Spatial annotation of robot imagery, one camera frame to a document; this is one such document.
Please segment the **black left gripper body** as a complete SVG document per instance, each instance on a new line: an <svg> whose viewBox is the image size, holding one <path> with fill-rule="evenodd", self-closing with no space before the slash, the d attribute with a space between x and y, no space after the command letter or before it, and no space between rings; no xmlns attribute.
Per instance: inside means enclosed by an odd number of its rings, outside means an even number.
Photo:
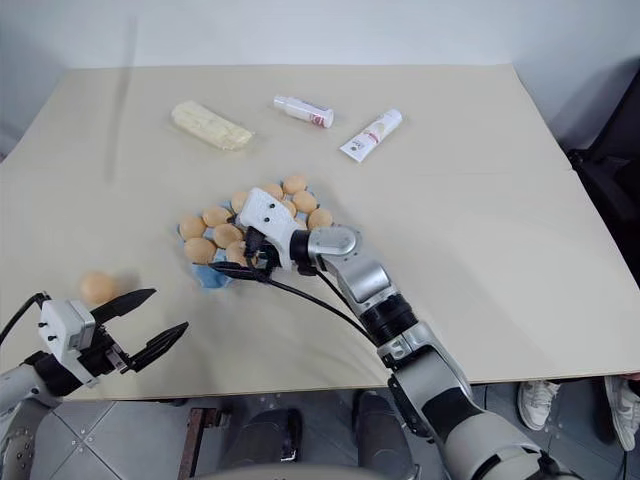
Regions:
<svg viewBox="0 0 640 480"><path fill-rule="evenodd" d="M94 329L91 342L86 348L76 347L75 350L79 353L78 361L94 378L114 370L123 372L131 363L129 355L111 337L104 325Z"/></svg>

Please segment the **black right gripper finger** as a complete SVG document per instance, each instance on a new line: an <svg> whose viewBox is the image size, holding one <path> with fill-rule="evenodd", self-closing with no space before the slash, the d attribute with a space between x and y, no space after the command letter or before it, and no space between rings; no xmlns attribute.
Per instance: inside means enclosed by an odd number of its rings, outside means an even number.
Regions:
<svg viewBox="0 0 640 480"><path fill-rule="evenodd" d="M245 262L249 269L253 269L254 259L256 254L260 250L260 232L254 228L249 227L245 236L245 250L244 250L244 258Z"/></svg>
<svg viewBox="0 0 640 480"><path fill-rule="evenodd" d="M273 272L273 267L271 266L265 266L262 268L245 267L236 262L226 261L210 263L208 267L213 269L217 273L223 274L231 279L251 280L258 282L264 282L271 276Z"/></svg>

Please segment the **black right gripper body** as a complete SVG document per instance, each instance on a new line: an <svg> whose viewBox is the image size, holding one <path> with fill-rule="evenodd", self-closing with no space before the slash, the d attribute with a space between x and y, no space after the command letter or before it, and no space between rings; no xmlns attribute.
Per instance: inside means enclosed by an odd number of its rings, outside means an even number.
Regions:
<svg viewBox="0 0 640 480"><path fill-rule="evenodd" d="M256 249L255 265L264 274L271 274L281 267L279 252L261 232L256 231L255 238L260 241Z"/></svg>

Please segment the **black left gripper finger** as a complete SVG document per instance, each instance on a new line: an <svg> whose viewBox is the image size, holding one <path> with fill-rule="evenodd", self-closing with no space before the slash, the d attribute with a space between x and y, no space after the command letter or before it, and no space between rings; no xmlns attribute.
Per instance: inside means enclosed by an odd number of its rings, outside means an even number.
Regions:
<svg viewBox="0 0 640 480"><path fill-rule="evenodd" d="M108 322L116 317L122 317L137 309L155 293L155 288L144 288L131 291L93 309L91 311L91 315L96 322Z"/></svg>
<svg viewBox="0 0 640 480"><path fill-rule="evenodd" d="M140 352L129 357L124 371L140 372L148 367L151 363L155 362L167 353L184 335L188 327L189 323L183 322L179 325L168 328L153 337L146 343L145 347Z"/></svg>

